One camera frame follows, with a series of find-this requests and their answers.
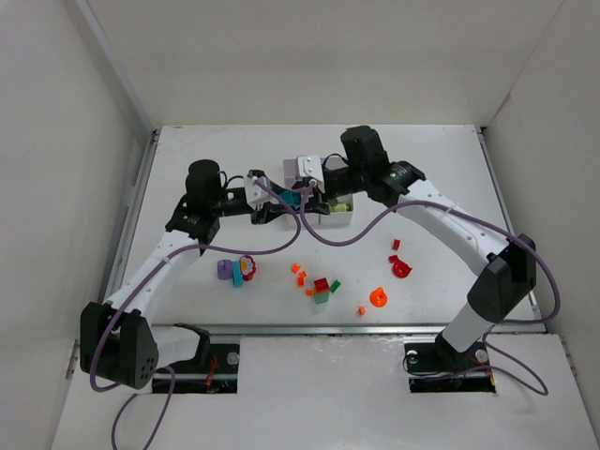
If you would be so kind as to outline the teal oval lego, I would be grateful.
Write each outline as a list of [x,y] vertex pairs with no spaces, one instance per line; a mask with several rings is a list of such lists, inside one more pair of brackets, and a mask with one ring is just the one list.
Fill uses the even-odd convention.
[[292,209],[298,210],[302,203],[302,194],[300,192],[284,190],[279,196],[282,201],[288,204]]

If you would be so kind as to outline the light green lego brick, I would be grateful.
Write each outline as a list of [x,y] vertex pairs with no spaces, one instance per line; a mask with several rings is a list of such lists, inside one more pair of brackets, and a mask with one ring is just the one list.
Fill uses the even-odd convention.
[[338,202],[336,204],[330,204],[329,210],[331,213],[347,213],[351,212],[352,208],[348,203]]

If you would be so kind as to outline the green teal lego stack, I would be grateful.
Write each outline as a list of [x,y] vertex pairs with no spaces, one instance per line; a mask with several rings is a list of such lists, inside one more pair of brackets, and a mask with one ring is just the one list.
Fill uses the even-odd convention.
[[329,300],[329,291],[315,292],[313,299],[316,305],[324,304]]

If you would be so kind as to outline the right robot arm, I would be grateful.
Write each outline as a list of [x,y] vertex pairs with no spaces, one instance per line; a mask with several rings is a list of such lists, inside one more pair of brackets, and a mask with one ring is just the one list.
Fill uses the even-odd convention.
[[466,304],[435,340],[439,358],[457,363],[535,287],[534,241],[525,234],[510,237],[471,217],[421,170],[407,161],[390,160],[374,128],[350,127],[340,140],[343,167],[328,170],[317,156],[298,157],[296,185],[310,188],[316,204],[364,192],[422,227],[467,264],[476,280]]

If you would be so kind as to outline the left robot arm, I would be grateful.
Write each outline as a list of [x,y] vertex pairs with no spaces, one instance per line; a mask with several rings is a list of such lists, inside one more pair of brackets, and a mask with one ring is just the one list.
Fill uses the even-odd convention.
[[267,223],[293,208],[261,171],[248,173],[240,188],[227,188],[214,160],[190,164],[186,192],[175,207],[151,255],[119,290],[101,303],[89,303],[80,318],[80,365],[91,387],[145,387],[159,369],[175,363],[201,366],[210,353],[210,335],[198,326],[177,323],[155,327],[159,307],[177,280],[213,245],[220,219],[248,215]]

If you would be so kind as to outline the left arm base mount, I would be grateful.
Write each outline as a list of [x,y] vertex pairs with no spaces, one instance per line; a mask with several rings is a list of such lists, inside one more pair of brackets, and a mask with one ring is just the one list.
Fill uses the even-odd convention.
[[214,339],[209,331],[178,323],[153,330],[158,369],[151,380],[155,394],[234,394],[237,392],[240,343]]

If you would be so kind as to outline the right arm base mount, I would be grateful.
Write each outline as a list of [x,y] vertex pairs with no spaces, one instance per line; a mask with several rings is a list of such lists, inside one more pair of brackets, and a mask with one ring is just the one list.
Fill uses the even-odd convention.
[[402,366],[412,394],[496,393],[488,350],[481,341],[457,353],[441,342],[406,342]]

